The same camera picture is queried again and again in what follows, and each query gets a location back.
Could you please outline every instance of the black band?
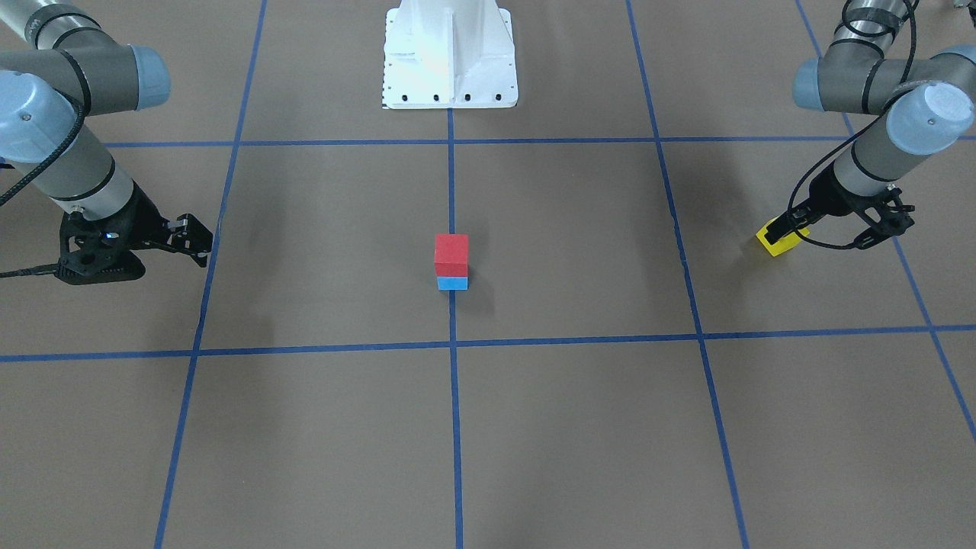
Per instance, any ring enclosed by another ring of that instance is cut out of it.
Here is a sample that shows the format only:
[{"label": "black band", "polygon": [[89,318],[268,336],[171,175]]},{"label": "black band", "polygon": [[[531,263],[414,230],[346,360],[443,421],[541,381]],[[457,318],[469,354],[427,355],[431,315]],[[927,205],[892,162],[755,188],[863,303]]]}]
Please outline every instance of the black band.
[{"label": "black band", "polygon": [[92,110],[92,88],[88,86],[88,78],[85,77],[85,71],[81,69],[81,65],[78,61],[74,59],[74,56],[69,54],[65,50],[57,50],[62,57],[67,59],[68,64],[74,69],[75,76],[78,77],[78,84],[81,86],[81,105],[84,109],[82,112],[85,116]]},{"label": "black band", "polygon": [[864,39],[861,39],[861,38],[842,38],[840,40],[835,40],[833,43],[831,43],[831,45],[834,45],[834,44],[843,44],[845,42],[851,42],[851,43],[856,43],[856,44],[864,44],[865,46],[871,46],[871,49],[875,50],[878,55],[884,57],[884,50],[882,50],[880,46],[878,46],[874,42],[869,42],[868,40],[864,40]]},{"label": "black band", "polygon": [[897,179],[884,179],[883,177],[878,177],[875,174],[868,171],[868,168],[864,167],[864,164],[861,163],[861,160],[858,160],[856,143],[851,147],[851,159],[854,160],[854,165],[857,166],[857,169],[861,170],[861,173],[863,173],[864,175],[870,177],[875,181],[880,181],[882,183],[894,183],[898,181]]},{"label": "black band", "polygon": [[934,56],[932,56],[932,59],[941,58],[942,56],[956,56],[956,57],[959,57],[959,58],[963,58],[963,59],[969,61],[970,63],[976,64],[976,60],[969,59],[969,57],[967,57],[967,56],[965,56],[965,55],[963,55],[963,54],[961,54],[959,52],[942,52],[941,54],[935,54]]},{"label": "black band", "polygon": [[98,28],[102,28],[98,21],[93,20],[91,16],[74,6],[69,4],[51,4],[37,10],[34,12],[34,15],[27,19],[27,25],[23,28],[23,39],[36,50],[37,41],[41,36],[41,30],[51,21],[69,16],[86,19],[94,23]]},{"label": "black band", "polygon": [[101,30],[100,28],[91,28],[90,26],[79,26],[79,27],[77,27],[77,28],[72,28],[71,30],[69,30],[69,31],[68,31],[68,32],[66,32],[65,34],[62,34],[62,35],[61,35],[61,38],[59,38],[59,39],[58,39],[58,40],[57,40],[57,41],[56,41],[56,42],[54,43],[54,45],[53,45],[53,46],[51,46],[51,49],[52,49],[52,50],[56,50],[56,49],[58,48],[58,46],[60,46],[60,45],[61,45],[61,42],[63,42],[65,38],[67,38],[68,36],[70,36],[70,35],[72,35],[72,34],[74,34],[74,33],[76,33],[76,32],[81,32],[81,31],[83,31],[83,30],[93,30],[93,31],[95,31],[95,32],[100,32],[100,33],[102,33],[102,34],[105,34],[105,31],[104,31],[104,30]]},{"label": "black band", "polygon": [[[891,33],[891,37],[894,38],[902,28],[902,24],[905,23],[895,14],[878,8],[858,8],[857,10],[851,10],[850,13],[844,15],[844,18],[846,19],[846,24],[842,23],[841,25],[847,28],[847,30],[850,30],[854,34],[871,38],[884,36],[888,33]],[[883,32],[863,32],[853,28],[853,23],[857,21],[873,22],[881,25],[885,30]]]},{"label": "black band", "polygon": [[72,196],[70,198],[58,198],[56,196],[52,196],[51,198],[53,200],[57,200],[58,202],[74,202],[76,200],[84,200],[85,198],[88,198],[89,196],[92,196],[98,191],[104,189],[108,185],[108,182],[112,180],[112,177],[114,175],[115,175],[115,158],[112,158],[112,164],[111,166],[108,167],[108,175],[106,175],[105,179],[103,179],[101,183],[96,185],[94,189],[88,190],[87,192],[83,192],[81,194]]},{"label": "black band", "polygon": [[884,59],[879,59],[871,67],[871,72],[868,73],[868,80],[864,83],[864,93],[861,95],[861,112],[868,114],[868,96],[871,94],[871,85],[874,84],[874,77],[877,76],[877,70],[881,68],[881,64],[884,63]]}]

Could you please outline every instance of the blue tape line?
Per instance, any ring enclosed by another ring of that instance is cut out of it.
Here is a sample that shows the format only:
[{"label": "blue tape line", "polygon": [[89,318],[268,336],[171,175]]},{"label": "blue tape line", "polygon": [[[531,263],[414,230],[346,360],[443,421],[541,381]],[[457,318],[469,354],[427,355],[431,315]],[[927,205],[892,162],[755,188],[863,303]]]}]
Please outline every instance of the blue tape line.
[{"label": "blue tape line", "polygon": [[976,442],[976,423],[973,422],[972,412],[969,411],[969,406],[966,404],[965,396],[962,394],[962,390],[959,388],[959,384],[956,381],[956,374],[953,373],[953,367],[949,364],[949,358],[946,357],[945,351],[942,349],[942,341],[939,340],[938,331],[935,325],[932,323],[932,317],[928,313],[928,308],[925,307],[925,301],[921,297],[921,291],[918,289],[918,284],[915,283],[915,275],[912,273],[912,267],[909,266],[909,260],[905,256],[905,250],[902,249],[902,243],[895,236],[892,238],[895,243],[895,251],[898,252],[898,259],[902,262],[902,267],[905,268],[905,275],[909,279],[909,285],[912,287],[912,292],[915,295],[915,301],[918,303],[918,309],[921,311],[922,317],[925,318],[925,324],[928,326],[929,335],[932,338],[932,344],[935,345],[935,351],[939,355],[939,360],[942,362],[942,367],[946,370],[946,377],[949,378],[949,385],[953,388],[953,393],[956,395],[956,402],[959,404],[959,409],[962,411],[962,417],[966,422],[966,427],[969,428],[969,434],[973,438],[973,442]]},{"label": "blue tape line", "polygon": [[601,343],[653,343],[662,341],[695,341],[696,334],[622,335],[599,337],[550,337],[523,339],[469,339],[458,341],[458,347],[527,347],[537,345],[594,345]]},{"label": "blue tape line", "polygon": [[[454,145],[574,145],[574,144],[614,144],[614,143],[723,143],[723,142],[816,142],[843,141],[841,136],[673,136],[635,137],[635,138],[498,138],[498,139],[455,139]],[[976,136],[962,136],[961,140],[973,141]],[[363,147],[363,146],[407,146],[407,145],[448,145],[446,139],[333,139],[333,140],[249,140],[241,141],[241,147]],[[233,147],[233,141],[172,141],[172,142],[127,142],[106,143],[108,148],[189,148],[189,147]]]},{"label": "blue tape line", "polygon": [[[976,324],[945,324],[928,326],[889,326],[874,328],[823,328],[809,330],[772,330],[753,332],[703,333],[707,340],[730,339],[786,339],[793,337],[835,337],[845,335],[875,335],[899,333],[976,331]],[[614,343],[656,343],[667,341],[696,341],[698,334],[652,334],[594,337],[551,337],[522,339],[470,339],[456,342],[459,348],[476,347],[525,347],[539,345],[591,345]],[[416,341],[403,343],[362,343],[338,345],[307,345],[295,347],[240,347],[227,349],[201,349],[200,357],[240,357],[246,355],[295,355],[313,353],[358,353],[374,351],[411,351],[419,349],[449,349],[450,341]],[[63,353],[45,355],[0,355],[0,363],[55,362],[64,360],[112,360],[112,359],[160,359],[189,358],[192,350],[183,351],[123,351],[116,353]]]},{"label": "blue tape line", "polygon": [[454,110],[447,109],[447,226],[448,233],[455,234],[454,210]]},{"label": "blue tape line", "polygon": [[698,313],[698,304],[695,299],[695,288],[691,280],[691,271],[688,268],[688,258],[685,254],[684,241],[681,236],[681,226],[678,222],[677,209],[674,206],[674,195],[671,192],[671,178],[668,175],[668,164],[665,160],[664,147],[661,144],[661,133],[658,129],[657,115],[654,111],[654,101],[651,97],[651,86],[647,79],[647,69],[644,63],[644,56],[640,47],[640,37],[637,33],[637,24],[633,15],[633,5],[627,0],[627,12],[630,18],[630,33],[633,35],[633,47],[637,54],[637,64],[640,68],[640,79],[644,86],[644,99],[647,101],[647,112],[651,118],[651,129],[654,132],[655,146],[658,152],[658,161],[661,164],[661,177],[664,180],[665,193],[668,197],[668,209],[674,219],[674,240],[677,244],[678,255],[681,260],[681,267],[684,269],[684,283],[688,292],[688,302],[691,305],[691,316],[695,321],[695,335],[698,340],[699,352],[702,355],[702,367],[705,370],[705,378],[709,386],[709,396],[712,400],[712,414],[715,420],[715,429],[718,433],[718,441],[722,450],[722,460],[725,463],[725,475],[729,484],[729,493],[732,497],[732,505],[735,509],[736,524],[739,527],[739,538],[743,549],[749,549],[749,535],[746,530],[746,520],[743,515],[742,505],[739,500],[739,489],[735,480],[735,470],[732,467],[732,457],[728,449],[728,440],[725,436],[725,425],[722,421],[721,407],[718,404],[718,394],[715,389],[712,377],[712,365],[709,360],[709,351],[705,344],[704,332],[702,330],[701,317]]},{"label": "blue tape line", "polygon": [[217,260],[220,253],[222,226],[224,214],[227,210],[227,197],[230,195],[230,186],[234,178],[234,169],[237,164],[237,153],[240,151],[241,136],[244,133],[244,120],[247,115],[248,100],[251,96],[251,84],[254,81],[254,71],[258,64],[258,51],[261,48],[261,35],[264,30],[264,14],[267,11],[267,0],[262,0],[261,10],[258,13],[257,28],[255,28],[254,43],[251,47],[251,59],[248,64],[247,78],[244,81],[244,92],[241,94],[241,108],[237,115],[237,129],[234,132],[233,148],[230,151],[230,160],[227,165],[227,176],[224,180],[224,193],[221,197],[221,210],[217,218],[217,226],[214,230],[214,245],[210,255],[210,264],[207,269],[207,281],[203,287],[203,297],[200,300],[200,320],[197,323],[196,334],[193,337],[193,355],[189,360],[189,367],[186,373],[186,383],[183,387],[183,402],[180,406],[180,420],[177,423],[177,432],[173,441],[173,454],[170,457],[170,469],[166,476],[166,488],[163,492],[163,503],[159,511],[159,524],[156,527],[156,540],[154,549],[162,549],[163,539],[166,533],[166,522],[169,518],[170,501],[173,497],[173,486],[176,482],[177,467],[180,463],[180,450],[183,445],[183,431],[186,426],[186,415],[189,410],[190,397],[193,391],[193,379],[196,375],[196,364],[200,355],[200,343],[203,340],[203,329],[207,321],[207,308],[210,304],[210,292],[214,282],[214,272],[217,270]]},{"label": "blue tape line", "polygon": [[458,382],[458,315],[457,292],[448,299],[451,349],[451,425],[454,433],[454,535],[456,549],[465,547],[465,511],[461,461],[461,399]]},{"label": "blue tape line", "polygon": [[358,147],[365,145],[445,145],[443,139],[320,139],[320,140],[250,140],[242,141],[242,147]]},{"label": "blue tape line", "polygon": [[820,59],[824,54],[820,51],[820,44],[817,42],[817,35],[813,32],[813,26],[810,24],[810,19],[806,16],[806,10],[803,9],[803,5],[799,0],[794,0],[796,3],[796,9],[799,11],[799,16],[803,19],[803,25],[806,26],[806,33],[810,36],[810,42],[813,43],[813,51],[817,53],[817,58]]},{"label": "blue tape line", "polygon": [[57,362],[63,360],[184,359],[193,351],[121,351],[109,353],[49,353],[44,355],[0,355],[3,362]]},{"label": "blue tape line", "polygon": [[310,353],[366,353],[371,351],[411,351],[418,349],[447,349],[447,341],[419,341],[409,343],[362,343],[352,345],[307,345],[296,347],[241,347],[236,349],[202,349],[201,357],[243,357],[247,355],[301,355]]},{"label": "blue tape line", "polygon": [[791,337],[835,337],[843,335],[875,335],[895,333],[924,333],[926,326],[893,326],[880,328],[826,328],[812,330],[773,330],[757,332],[716,332],[704,334],[708,340],[722,339],[784,339]]},{"label": "blue tape line", "polygon": [[662,143],[723,143],[723,142],[814,142],[846,140],[846,136],[714,136],[714,137],[667,137]]},{"label": "blue tape line", "polygon": [[851,124],[850,116],[848,116],[846,112],[842,112],[840,117],[844,119],[844,125],[847,126],[847,133],[854,135],[854,125]]},{"label": "blue tape line", "polygon": [[976,324],[945,324],[932,326],[937,332],[971,332],[976,331]]},{"label": "blue tape line", "polygon": [[158,141],[106,143],[108,148],[233,147],[233,141]]},{"label": "blue tape line", "polygon": [[173,452],[170,454],[170,468],[166,473],[166,488],[163,490],[163,503],[159,509],[159,523],[156,525],[154,549],[162,549],[163,537],[166,534],[166,521],[169,519],[170,502],[173,500],[173,484],[176,482],[180,450],[183,448],[183,431],[186,427],[186,415],[189,412],[189,397],[193,391],[193,378],[196,376],[196,361],[196,356],[190,357],[189,368],[186,370],[183,399],[180,402],[180,419],[177,420],[177,433],[173,440]]},{"label": "blue tape line", "polygon": [[458,139],[458,145],[545,145],[545,144],[591,144],[591,143],[654,143],[652,137],[637,138],[500,138],[500,139]]}]

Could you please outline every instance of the gray joint cap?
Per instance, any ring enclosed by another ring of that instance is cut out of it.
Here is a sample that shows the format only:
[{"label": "gray joint cap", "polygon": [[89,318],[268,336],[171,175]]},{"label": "gray joint cap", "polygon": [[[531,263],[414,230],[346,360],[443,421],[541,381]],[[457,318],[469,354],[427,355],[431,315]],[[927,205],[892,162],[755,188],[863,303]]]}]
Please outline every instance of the gray joint cap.
[{"label": "gray joint cap", "polygon": [[973,64],[976,64],[976,46],[971,44],[959,44],[958,46],[947,48],[933,57],[941,56],[942,54],[956,54],[958,56],[963,56],[973,62]]},{"label": "gray joint cap", "polygon": [[136,72],[139,74],[139,103],[136,110],[163,105],[170,99],[172,88],[166,63],[152,48],[131,44],[129,47],[136,57]]},{"label": "gray joint cap", "polygon": [[0,70],[0,156],[39,164],[64,141],[74,120],[71,103],[40,76]]},{"label": "gray joint cap", "polygon": [[946,82],[918,86],[888,113],[886,129],[895,147],[917,156],[948,148],[972,126],[973,102]]},{"label": "gray joint cap", "polygon": [[812,59],[799,66],[793,80],[793,102],[796,106],[824,112],[824,104],[820,100],[819,65],[820,60]]}]

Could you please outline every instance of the brown floor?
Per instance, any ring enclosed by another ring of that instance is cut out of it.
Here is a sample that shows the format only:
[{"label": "brown floor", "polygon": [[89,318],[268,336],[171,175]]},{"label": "brown floor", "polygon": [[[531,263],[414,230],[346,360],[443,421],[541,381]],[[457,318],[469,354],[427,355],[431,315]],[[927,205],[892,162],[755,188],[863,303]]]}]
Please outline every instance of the brown floor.
[{"label": "brown floor", "polygon": [[[976,539],[976,141],[903,180],[898,242],[753,236],[848,135],[790,93],[842,1],[504,0],[519,105],[453,113],[380,108],[395,0],[78,3],[174,80],[90,126],[220,240],[2,280],[3,549]],[[950,6],[921,57],[976,37]],[[60,215],[4,207],[0,270],[53,261]]]}]

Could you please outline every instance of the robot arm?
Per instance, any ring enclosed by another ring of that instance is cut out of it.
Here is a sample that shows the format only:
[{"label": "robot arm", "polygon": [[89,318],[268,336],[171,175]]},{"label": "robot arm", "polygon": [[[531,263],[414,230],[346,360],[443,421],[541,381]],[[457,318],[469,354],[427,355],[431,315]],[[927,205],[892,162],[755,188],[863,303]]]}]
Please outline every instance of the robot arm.
[{"label": "robot arm", "polygon": [[805,228],[828,215],[855,213],[869,226],[850,244],[827,245],[839,249],[870,248],[914,224],[914,208],[901,202],[894,183],[972,125],[976,47],[956,46],[918,63],[886,59],[909,19],[914,8],[906,0],[848,0],[827,53],[797,73],[793,98],[799,106],[879,118],[813,179],[809,198],[796,206],[791,199],[788,210],[759,231],[771,254],[808,240]]},{"label": "robot arm", "polygon": [[165,103],[170,80],[159,56],[115,43],[90,16],[54,0],[0,0],[0,20],[36,48],[0,53],[0,157],[24,174],[0,205],[33,183],[65,212],[58,263],[0,277],[132,280],[145,273],[132,250],[147,248],[182,253],[205,267],[210,231],[189,214],[172,223],[163,218],[80,124],[87,115]]}]

